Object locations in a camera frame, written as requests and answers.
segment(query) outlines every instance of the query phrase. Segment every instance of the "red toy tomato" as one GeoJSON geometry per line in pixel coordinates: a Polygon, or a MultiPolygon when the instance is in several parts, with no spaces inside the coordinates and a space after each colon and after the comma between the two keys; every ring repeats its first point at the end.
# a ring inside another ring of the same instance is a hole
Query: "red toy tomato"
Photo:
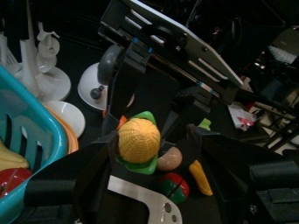
{"type": "Polygon", "coordinates": [[[10,168],[0,171],[0,199],[32,176],[24,168],[10,168]]]}
{"type": "Polygon", "coordinates": [[[174,203],[185,201],[189,196],[189,186],[182,177],[174,172],[166,173],[158,180],[160,193],[174,203]]]}

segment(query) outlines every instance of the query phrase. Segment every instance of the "toy egg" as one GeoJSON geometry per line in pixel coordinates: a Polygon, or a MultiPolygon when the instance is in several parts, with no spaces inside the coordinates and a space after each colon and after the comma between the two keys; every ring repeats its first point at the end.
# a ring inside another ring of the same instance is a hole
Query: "toy egg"
{"type": "Polygon", "coordinates": [[[161,172],[173,170],[182,161],[182,154],[176,147],[172,147],[161,157],[157,158],[156,169],[161,172]]]}
{"type": "Polygon", "coordinates": [[[145,119],[132,118],[117,131],[118,156],[129,163],[142,164],[156,155],[160,147],[160,132],[145,119]]]}

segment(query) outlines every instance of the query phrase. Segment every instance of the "toy food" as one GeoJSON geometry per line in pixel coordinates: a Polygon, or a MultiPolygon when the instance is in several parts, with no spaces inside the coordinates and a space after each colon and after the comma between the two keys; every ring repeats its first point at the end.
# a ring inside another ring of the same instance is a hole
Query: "toy food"
{"type": "Polygon", "coordinates": [[[176,147],[172,147],[161,157],[157,158],[156,169],[161,172],[173,170],[182,161],[182,154],[176,147]]]}
{"type": "Polygon", "coordinates": [[[32,176],[24,168],[10,168],[0,171],[0,199],[32,176]]]}
{"type": "Polygon", "coordinates": [[[209,181],[207,180],[204,171],[201,169],[201,164],[198,160],[194,160],[192,164],[189,165],[189,172],[194,178],[200,192],[204,195],[211,196],[212,195],[211,185],[209,185],[209,181]]]}
{"type": "Polygon", "coordinates": [[[118,156],[129,163],[142,164],[156,155],[160,132],[154,124],[142,119],[129,119],[117,131],[118,156]]]}
{"type": "Polygon", "coordinates": [[[189,196],[189,186],[182,177],[174,172],[166,173],[158,180],[158,192],[172,201],[178,204],[185,201],[189,196]]]}
{"type": "Polygon", "coordinates": [[[18,168],[18,167],[22,167],[22,168],[29,167],[26,159],[17,153],[8,150],[5,148],[4,143],[0,140],[0,171],[9,168],[18,168]]]}

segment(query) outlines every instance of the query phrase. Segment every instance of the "plastic basket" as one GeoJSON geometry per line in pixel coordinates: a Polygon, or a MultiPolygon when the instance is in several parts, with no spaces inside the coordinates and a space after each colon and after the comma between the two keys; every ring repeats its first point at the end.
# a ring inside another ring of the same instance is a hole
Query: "plastic basket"
{"type": "MultiPolygon", "coordinates": [[[[0,138],[21,154],[36,173],[66,155],[61,125],[18,80],[0,66],[0,138]]],[[[24,208],[26,179],[0,199],[0,223],[10,223],[24,208]]]]}

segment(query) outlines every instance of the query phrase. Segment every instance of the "toy banana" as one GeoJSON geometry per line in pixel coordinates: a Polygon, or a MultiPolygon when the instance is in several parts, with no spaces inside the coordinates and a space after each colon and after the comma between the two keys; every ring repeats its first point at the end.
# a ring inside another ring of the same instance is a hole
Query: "toy banana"
{"type": "Polygon", "coordinates": [[[212,195],[211,185],[209,185],[209,181],[207,180],[204,171],[201,169],[201,164],[200,164],[198,160],[194,160],[192,162],[192,164],[189,165],[189,172],[194,178],[200,192],[204,195],[211,196],[212,195]]]}
{"type": "Polygon", "coordinates": [[[0,171],[9,169],[9,168],[28,168],[29,164],[26,161],[24,162],[14,162],[10,160],[5,160],[0,158],[0,171]]]}
{"type": "Polygon", "coordinates": [[[4,143],[0,140],[0,171],[8,168],[28,168],[26,159],[5,148],[4,143]]]}
{"type": "Polygon", "coordinates": [[[4,160],[9,160],[12,162],[25,162],[25,158],[14,153],[13,151],[8,150],[5,148],[5,145],[4,143],[1,142],[0,140],[0,158],[4,159],[4,160]]]}

